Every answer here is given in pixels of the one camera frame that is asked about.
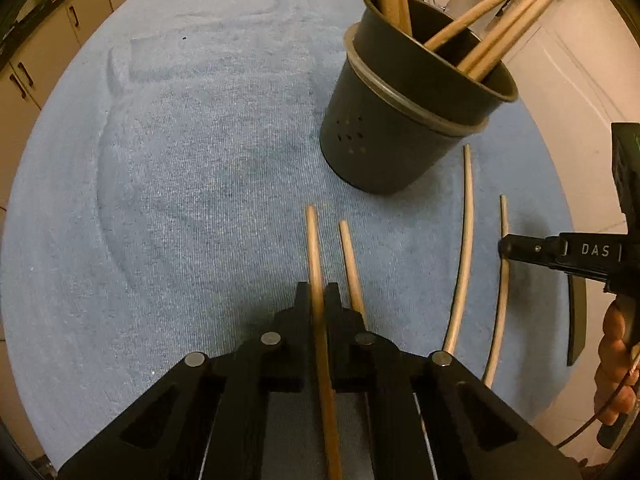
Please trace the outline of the right hand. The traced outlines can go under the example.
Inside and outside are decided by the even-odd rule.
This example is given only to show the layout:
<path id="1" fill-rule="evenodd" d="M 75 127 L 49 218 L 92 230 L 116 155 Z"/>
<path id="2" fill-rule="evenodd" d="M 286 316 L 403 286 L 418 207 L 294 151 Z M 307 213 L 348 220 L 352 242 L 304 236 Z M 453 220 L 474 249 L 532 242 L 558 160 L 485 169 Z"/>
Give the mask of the right hand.
<path id="1" fill-rule="evenodd" d="M 632 386 L 638 380 L 638 370 L 626 379 L 625 385 L 608 407 L 603 408 L 631 367 L 630 353 L 623 341 L 626 321 L 622 308 L 626 307 L 633 308 L 634 302 L 625 296 L 617 296 L 610 304 L 603 319 L 603 337 L 598 348 L 600 364 L 594 375 L 597 391 L 593 409 L 600 422 L 606 426 L 612 426 L 620 414 L 628 414 L 636 403 Z"/>

